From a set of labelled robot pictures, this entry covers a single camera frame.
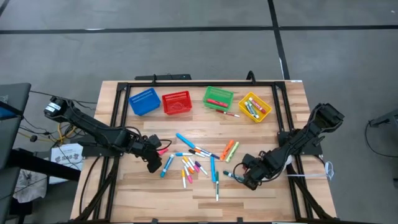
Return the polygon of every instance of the gray floor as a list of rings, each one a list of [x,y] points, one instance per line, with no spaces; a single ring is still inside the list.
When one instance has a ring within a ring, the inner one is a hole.
[[[277,0],[275,9],[281,26],[398,24],[394,0]],[[271,24],[267,1],[260,0],[11,0],[0,17],[0,29],[10,30]],[[291,79],[304,81],[310,106],[330,102],[346,115],[322,144],[336,170],[330,186],[338,216],[396,223],[397,159],[372,153],[364,127],[398,108],[398,30],[284,31],[282,40]],[[272,31],[0,35],[0,49],[1,83],[30,82],[33,90],[88,101],[96,101],[103,80],[136,75],[241,79],[253,70],[257,79],[282,78]],[[47,102],[31,94],[25,114],[54,130],[42,114]],[[369,141],[375,150],[398,154],[388,126],[370,129]],[[45,151],[50,145],[18,137],[15,147]],[[29,219],[68,220],[75,189],[75,183],[51,188]]]

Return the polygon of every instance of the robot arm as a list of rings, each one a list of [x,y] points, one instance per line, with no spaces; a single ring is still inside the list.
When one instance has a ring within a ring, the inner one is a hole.
[[[321,133],[335,131],[343,122],[344,115],[330,104],[318,104],[312,110],[307,125],[290,134],[286,143],[272,151],[259,153],[259,157],[246,154],[243,166],[247,169],[243,184],[252,190],[262,182],[263,178],[275,179],[282,172],[287,158],[300,152],[307,144],[318,145],[324,136]]]
[[[148,162],[149,172],[155,172],[161,165],[161,158],[156,149],[162,145],[156,135],[149,138],[141,136],[125,127],[112,128],[88,116],[75,107],[72,100],[51,97],[49,105],[44,109],[44,115],[56,122],[69,122],[92,135],[95,141],[107,148],[125,153],[132,153],[136,157]]]

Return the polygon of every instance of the wooden tabletop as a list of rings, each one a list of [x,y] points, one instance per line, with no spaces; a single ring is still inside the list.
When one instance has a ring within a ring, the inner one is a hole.
[[[113,81],[103,82],[99,94],[95,118],[106,124],[111,121],[116,85],[117,82]],[[295,128],[302,128],[310,114],[303,83],[286,81],[286,86]],[[220,201],[216,202],[215,200],[215,184],[211,181],[208,158],[191,157],[202,164],[209,176],[207,177],[202,172],[195,173],[193,184],[187,182],[187,188],[184,189],[181,178],[181,169],[183,168],[181,157],[174,157],[165,178],[161,179],[161,169],[150,174],[145,162],[135,158],[132,154],[125,154],[120,160],[118,170],[111,215],[112,222],[150,222],[153,218],[159,219],[160,222],[233,222],[236,221],[236,217],[243,217],[243,220],[247,222],[295,220],[285,172],[278,179],[264,183],[255,191],[222,174],[223,170],[232,171],[233,167],[242,161],[246,153],[257,156],[261,150],[268,151],[278,147],[277,132],[279,128],[275,110],[272,110],[263,122],[256,124],[238,108],[238,101],[250,91],[275,108],[271,88],[268,86],[226,86],[222,88],[234,92],[233,105],[229,111],[241,115],[240,118],[217,113],[204,107],[202,99],[205,87],[155,87],[160,98],[164,94],[188,90],[192,100],[192,110],[169,116],[163,112],[161,105],[160,108],[144,116],[136,116],[129,107],[126,120],[126,126],[135,126],[140,129],[142,134],[156,134],[161,139],[172,140],[169,152],[162,156],[162,166],[170,154],[188,151],[188,146],[176,138],[176,133],[182,134],[196,146],[215,154],[221,154],[230,139],[239,141],[240,146],[230,163],[216,160],[216,170],[220,173]],[[148,87],[133,87],[131,96],[146,89]],[[281,96],[279,92],[284,126],[287,128]],[[118,120],[120,120],[121,108],[122,102],[119,106]],[[302,156],[302,160],[306,174],[324,174],[322,164],[315,157]],[[93,161],[94,158],[89,158],[84,162],[71,218],[78,216],[81,190]],[[101,166],[102,159],[98,161],[90,175],[83,197],[83,208],[88,205],[96,193]],[[325,211],[331,216],[335,216],[335,208],[326,178],[307,177],[307,185],[309,191]],[[104,217],[107,194],[106,192],[103,197],[99,217]],[[299,190],[298,198],[302,216],[305,217]]]

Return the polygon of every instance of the plastic basket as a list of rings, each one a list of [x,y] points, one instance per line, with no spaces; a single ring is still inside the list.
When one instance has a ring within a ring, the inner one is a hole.
[[[234,98],[234,93],[228,90],[222,90],[220,88],[215,88],[208,86],[206,89],[205,97],[203,97],[203,103],[205,106],[217,110],[228,111],[231,107],[232,100]],[[228,107],[218,106],[213,103],[208,103],[207,99],[213,99],[222,103],[228,104]]]
[[[136,115],[142,116],[160,106],[160,99],[155,90],[150,88],[129,98],[129,103]]]
[[[253,105],[253,108],[256,110],[257,114],[259,115],[259,118],[255,118],[250,114],[248,109],[246,108],[246,105],[244,102],[249,100],[249,98],[253,98],[262,108],[265,109],[266,113],[262,113],[259,109],[256,108],[256,106]],[[258,123],[261,122],[268,114],[271,112],[272,108],[264,101],[262,101],[258,96],[256,96],[254,93],[250,92],[248,93],[240,102],[239,102],[239,109],[246,114],[250,119],[252,119],[254,122]]]
[[[162,101],[164,113],[168,115],[188,112],[192,108],[192,102],[188,91],[163,95]]]

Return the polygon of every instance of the red basket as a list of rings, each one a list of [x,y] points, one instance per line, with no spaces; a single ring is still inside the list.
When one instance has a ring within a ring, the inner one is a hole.
[[[188,112],[192,108],[188,91],[171,93],[162,96],[164,113],[168,115]]]

